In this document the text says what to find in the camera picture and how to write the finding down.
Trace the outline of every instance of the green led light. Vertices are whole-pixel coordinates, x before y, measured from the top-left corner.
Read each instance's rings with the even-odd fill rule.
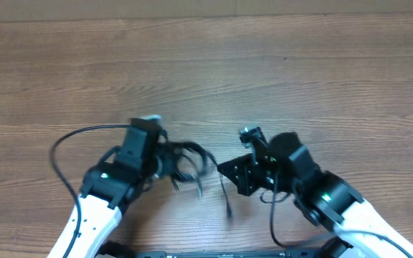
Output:
[[[327,202],[332,201],[331,197],[327,193],[323,194],[321,198]]]

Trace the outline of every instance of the wooden table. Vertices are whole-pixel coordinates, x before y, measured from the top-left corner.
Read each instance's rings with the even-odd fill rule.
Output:
[[[0,257],[45,257],[72,199],[47,162],[61,135],[162,114],[174,140],[219,162],[246,153],[237,130],[294,130],[322,167],[356,187],[413,243],[413,14],[299,15],[0,24]],[[85,133],[59,152],[75,188],[124,136]],[[274,247],[270,206],[239,196],[227,220],[217,173],[132,205],[111,239],[137,250]],[[292,201],[277,237],[323,231]]]

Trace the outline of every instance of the wire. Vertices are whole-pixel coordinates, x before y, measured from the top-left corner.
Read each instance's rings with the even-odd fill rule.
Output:
[[[77,195],[77,193],[75,192],[75,190],[72,188],[70,182],[68,182],[68,180],[65,178],[65,176],[63,175],[63,173],[61,172],[58,164],[57,164],[57,159],[55,158],[55,152],[57,150],[57,147],[60,145],[60,143],[62,143],[64,140],[68,139],[69,137],[76,135],[78,133],[83,133],[85,131],[89,131],[89,130],[97,130],[97,129],[110,129],[110,128],[127,128],[130,127],[131,125],[96,125],[96,126],[90,126],[90,127],[86,127],[86,128],[81,128],[81,129],[77,129],[72,131],[71,133],[68,133],[64,136],[62,136],[60,139],[58,139],[54,145],[50,148],[49,151],[49,161],[50,161],[50,165],[52,166],[52,168],[54,169],[55,173],[57,174],[57,176],[60,178],[60,180],[63,182],[63,184],[66,186],[66,188],[68,189],[68,191],[70,192],[71,196],[73,197],[73,199],[75,200],[75,205],[76,205],[76,209],[77,209],[77,223],[76,223],[76,228],[72,234],[72,238],[70,241],[70,244],[68,245],[68,248],[65,251],[65,254],[63,254],[63,258],[67,258],[68,255],[71,252],[71,249],[73,247],[73,245],[75,244],[77,235],[79,234],[79,230],[80,230],[80,222],[82,219],[82,211],[80,208],[80,202],[79,202],[79,196]]]
[[[273,190],[273,196],[272,196],[272,206],[270,208],[270,236],[272,237],[272,240],[274,241],[274,243],[276,243],[276,245],[278,245],[279,247],[283,247],[283,248],[288,248],[288,247],[301,247],[301,246],[306,246],[315,242],[319,242],[322,240],[332,240],[336,237],[339,237],[340,235],[343,234],[368,234],[371,236],[374,236],[380,240],[386,241],[388,243],[390,243],[392,246],[396,247],[400,252],[402,252],[406,257],[408,258],[413,258],[413,256],[406,251],[403,247],[401,247],[400,245],[398,245],[396,242],[394,242],[393,240],[391,240],[390,238],[388,238],[387,236],[381,235],[381,234],[377,234],[375,232],[371,232],[371,231],[363,231],[363,230],[340,230],[340,231],[336,231],[335,234],[336,236],[333,237],[333,234],[331,232],[325,233],[325,234],[319,234],[318,236],[314,236],[311,237],[309,239],[306,240],[302,240],[299,242],[291,242],[289,244],[285,243],[281,243],[280,241],[278,241],[277,237],[275,236],[275,231],[274,231],[274,226],[273,226],[273,221],[274,221],[274,215],[275,215],[275,203],[276,203],[276,196],[277,196],[277,184],[278,184],[278,175],[275,175],[275,186],[274,186],[274,190]],[[297,193],[296,190],[296,183],[293,184],[293,193],[295,196],[295,200],[298,203],[298,205],[300,205],[302,207],[302,209],[307,209],[307,207],[305,205],[303,205],[302,201],[300,200],[300,197]],[[284,201],[289,197],[290,193],[287,193],[281,200]]]
[[[273,229],[273,218],[275,216],[275,199],[277,198],[277,191],[278,191],[278,173],[275,174],[275,180],[273,181],[273,195],[272,195],[272,205],[270,207],[270,236],[272,237],[274,243],[276,245],[283,247],[283,248],[288,248],[289,246],[286,244],[282,244],[278,241],[277,237],[275,236],[275,231]],[[282,201],[286,200],[291,193],[287,193],[283,198]]]
[[[188,162],[190,162],[190,164],[192,165],[192,167],[193,167],[194,170],[195,170],[195,173],[198,175],[198,176],[195,176],[195,177],[194,177],[194,180],[195,180],[196,183],[197,183],[197,193],[198,193],[198,195],[199,195],[199,198],[201,198],[202,187],[201,187],[199,169],[197,169],[197,165],[195,164],[195,162],[192,160],[191,157],[187,156],[187,155],[184,154],[184,153],[181,154],[181,156],[184,157]]]
[[[232,218],[232,208],[230,207],[229,197],[227,196],[226,188],[224,187],[224,181],[222,180],[222,174],[221,173],[219,174],[219,180],[221,181],[222,193],[224,194],[224,198],[226,199],[227,218],[231,219]]]
[[[176,192],[179,192],[179,186],[175,181],[175,178],[171,178],[171,184],[173,185],[173,187],[175,188]]]
[[[263,191],[263,192],[261,193],[261,196],[259,197],[259,200],[261,200],[261,202],[264,203],[264,204],[271,204],[271,203],[272,203],[272,201],[266,201],[266,200],[264,200],[264,195],[265,195],[265,193],[267,193],[268,191],[271,191],[271,190],[267,189],[267,190]],[[276,200],[275,203],[284,202],[284,201],[286,200],[286,198],[287,198],[286,196],[283,196],[281,199]]]
[[[194,168],[194,170],[195,170],[195,173],[197,174],[197,175],[199,175],[199,169],[197,168],[197,164],[195,164],[195,162],[194,162],[194,160],[192,160],[192,158],[191,157],[189,157],[189,156],[187,156],[186,154],[184,154],[184,153],[182,153],[181,154],[181,157],[183,157],[183,158],[185,158],[191,165],[192,165],[192,168]],[[187,173],[184,173],[184,172],[181,172],[181,171],[179,171],[178,172],[178,176],[179,176],[179,181],[185,181],[185,182],[187,182],[187,181],[195,181],[196,179],[196,177],[195,176],[193,176],[193,175],[191,175],[191,174],[187,174]]]

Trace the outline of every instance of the black cable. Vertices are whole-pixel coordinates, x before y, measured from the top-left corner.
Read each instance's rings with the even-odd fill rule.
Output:
[[[201,166],[201,169],[196,172],[197,178],[205,176],[208,173],[208,158],[211,159],[211,156],[208,155],[207,150],[203,149],[198,143],[195,143],[195,142],[187,141],[187,142],[182,142],[182,143],[171,143],[171,144],[175,148],[184,149],[191,153],[197,153],[201,157],[202,166]]]
[[[270,206],[270,236],[272,237],[274,243],[276,245],[283,247],[283,248],[288,248],[289,246],[286,244],[282,244],[278,241],[277,237],[275,236],[275,232],[273,229],[273,218],[275,216],[275,199],[277,198],[277,191],[278,191],[278,173],[275,174],[275,180],[273,181],[273,195],[272,195],[272,205]],[[282,201],[286,200],[291,193],[287,193],[283,198]]]
[[[187,156],[186,154],[183,153],[183,154],[181,154],[181,156],[184,157],[188,162],[190,162],[190,164],[192,165],[192,167],[195,170],[195,173],[196,173],[197,176],[194,177],[194,180],[197,183],[197,194],[199,195],[199,198],[201,198],[202,187],[201,187],[201,181],[200,181],[200,172],[199,172],[199,169],[197,169],[197,164],[195,164],[195,162],[192,160],[192,158]],[[188,175],[188,174],[180,172],[179,175],[180,176],[185,176],[185,175]]]
[[[173,187],[175,188],[176,192],[179,192],[179,186],[175,181],[175,178],[171,178],[171,184],[173,185]]]
[[[226,188],[224,187],[224,181],[222,180],[222,174],[221,173],[219,174],[219,180],[221,181],[222,193],[224,194],[224,198],[226,199],[227,218],[231,219],[232,218],[232,208],[230,208],[229,197],[227,196]]]
[[[72,188],[70,182],[68,182],[68,180],[65,178],[65,176],[63,175],[63,173],[60,171],[60,168],[57,164],[57,159],[55,158],[55,151],[57,150],[57,147],[60,145],[60,143],[66,139],[68,139],[69,137],[76,135],[78,133],[83,133],[85,131],[89,131],[89,130],[97,130],[97,129],[109,129],[109,128],[127,128],[130,127],[131,125],[96,125],[96,126],[90,126],[90,127],[86,127],[86,128],[81,128],[81,129],[77,129],[72,131],[71,133],[68,133],[64,136],[62,136],[60,139],[58,139],[54,145],[50,148],[49,151],[49,160],[50,160],[50,165],[52,166],[52,168],[54,169],[55,173],[57,174],[57,176],[60,178],[60,180],[63,182],[63,184],[66,186],[66,188],[68,189],[68,191],[70,192],[71,196],[73,197],[73,199],[75,200],[75,205],[76,205],[76,209],[77,209],[77,223],[76,223],[76,228],[72,234],[72,238],[70,241],[70,244],[68,245],[68,248],[65,251],[65,254],[63,254],[63,258],[67,258],[68,255],[71,252],[71,249],[73,247],[73,245],[75,244],[77,235],[79,234],[79,230],[80,230],[80,222],[82,219],[82,211],[80,208],[80,202],[79,202],[79,197],[77,195],[77,193],[75,192],[75,190]]]
[[[181,157],[185,158],[191,165],[192,168],[194,168],[196,175],[199,175],[199,169],[197,168],[197,164],[195,164],[195,162],[192,160],[191,157],[187,156],[186,154],[182,153]],[[183,181],[183,182],[192,182],[195,181],[195,176],[188,174],[188,173],[184,173],[179,171],[177,173],[177,176],[179,177],[179,181]]]
[[[259,200],[261,200],[261,202],[264,203],[264,204],[271,204],[271,203],[272,203],[272,201],[266,201],[266,200],[264,200],[264,195],[265,195],[265,193],[267,193],[268,191],[271,191],[271,190],[267,189],[267,190],[263,191],[263,192],[261,193],[261,196],[259,197]],[[276,200],[275,203],[284,202],[284,201],[286,201],[286,198],[287,198],[286,196],[283,196],[281,199]]]

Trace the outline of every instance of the robotic arm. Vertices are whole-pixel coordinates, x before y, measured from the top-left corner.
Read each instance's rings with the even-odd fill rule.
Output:
[[[293,194],[308,221],[337,236],[324,257],[340,257],[351,246],[369,258],[413,257],[413,245],[357,190],[331,172],[322,172],[296,133],[281,133],[267,143],[259,127],[245,128],[240,140],[252,154],[219,164],[218,171],[245,196],[258,188]]]
[[[166,139],[164,144],[158,142],[161,135]],[[337,236],[320,257],[340,257],[351,246],[361,250],[363,257],[413,257],[413,245],[393,230],[358,191],[334,174],[322,172],[297,134],[282,133],[267,143],[260,128],[245,128],[240,140],[252,148],[252,154],[222,163],[218,171],[245,196],[258,188],[293,194],[295,205],[308,221],[323,225]],[[108,151],[85,174],[78,196],[81,212],[74,207],[48,258],[95,257],[128,206],[153,179],[170,176],[172,182],[198,182],[206,171],[197,177],[177,171],[182,148],[199,153],[206,168],[206,157],[211,154],[197,144],[170,143],[158,123],[132,119],[122,146]],[[106,162],[112,154],[114,161]]]

